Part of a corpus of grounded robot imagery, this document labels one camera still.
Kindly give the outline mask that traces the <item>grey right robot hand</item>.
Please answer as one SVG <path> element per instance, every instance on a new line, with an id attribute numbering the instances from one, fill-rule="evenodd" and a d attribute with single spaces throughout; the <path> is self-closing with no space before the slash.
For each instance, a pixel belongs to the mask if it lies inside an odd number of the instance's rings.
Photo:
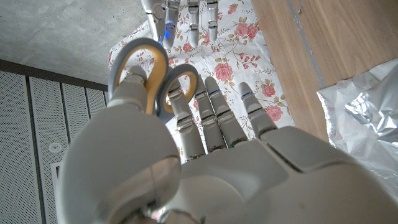
<path id="1" fill-rule="evenodd" d="M 208 11 L 208 37 L 214 42 L 218 32 L 218 0 L 207 0 L 205 6 Z M 180 13 L 179 0 L 141 0 L 142 8 L 147 15 L 153 39 L 166 49 L 173 46 L 177 34 L 178 16 Z M 188 32 L 190 45 L 197 47 L 199 43 L 200 2 L 188 0 Z"/>

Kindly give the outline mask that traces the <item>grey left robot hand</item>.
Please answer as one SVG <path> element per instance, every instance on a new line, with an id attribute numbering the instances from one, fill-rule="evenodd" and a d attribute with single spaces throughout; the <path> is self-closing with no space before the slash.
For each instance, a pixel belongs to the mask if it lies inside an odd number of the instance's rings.
<path id="1" fill-rule="evenodd" d="M 149 79 L 138 66 L 109 106 L 70 144 L 57 191 L 60 223 L 396 223 L 397 203 L 349 155 L 294 127 L 276 128 L 246 83 L 239 85 L 256 137 L 200 83 L 200 111 L 220 119 L 189 147 L 213 152 L 181 163 L 169 130 L 145 114 Z"/>

